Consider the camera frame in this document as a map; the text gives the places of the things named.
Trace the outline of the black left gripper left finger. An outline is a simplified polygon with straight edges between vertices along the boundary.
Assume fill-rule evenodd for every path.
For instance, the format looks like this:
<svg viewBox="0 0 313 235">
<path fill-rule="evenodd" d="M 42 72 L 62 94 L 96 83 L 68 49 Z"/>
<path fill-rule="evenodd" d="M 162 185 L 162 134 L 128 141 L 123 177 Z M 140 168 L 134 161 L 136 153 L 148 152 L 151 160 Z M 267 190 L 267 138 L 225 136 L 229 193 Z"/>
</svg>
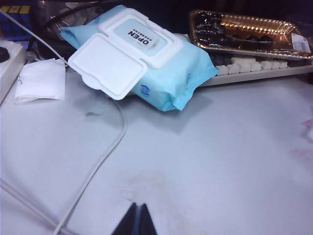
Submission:
<svg viewBox="0 0 313 235">
<path fill-rule="evenodd" d="M 114 230 L 114 235 L 131 235 L 134 228 L 136 216 L 136 203 L 132 203 L 117 227 Z"/>
</svg>

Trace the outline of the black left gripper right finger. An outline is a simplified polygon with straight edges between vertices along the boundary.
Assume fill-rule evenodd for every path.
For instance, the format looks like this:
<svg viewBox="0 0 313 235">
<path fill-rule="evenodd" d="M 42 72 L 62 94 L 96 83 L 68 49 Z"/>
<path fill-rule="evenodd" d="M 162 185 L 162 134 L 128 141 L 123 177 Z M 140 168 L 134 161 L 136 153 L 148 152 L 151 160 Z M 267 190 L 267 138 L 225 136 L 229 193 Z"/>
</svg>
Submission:
<svg viewBox="0 0 313 235">
<path fill-rule="evenodd" d="M 157 235 L 153 220 L 150 216 L 148 207 L 143 204 L 140 212 L 139 220 L 139 234 L 140 235 Z"/>
</svg>

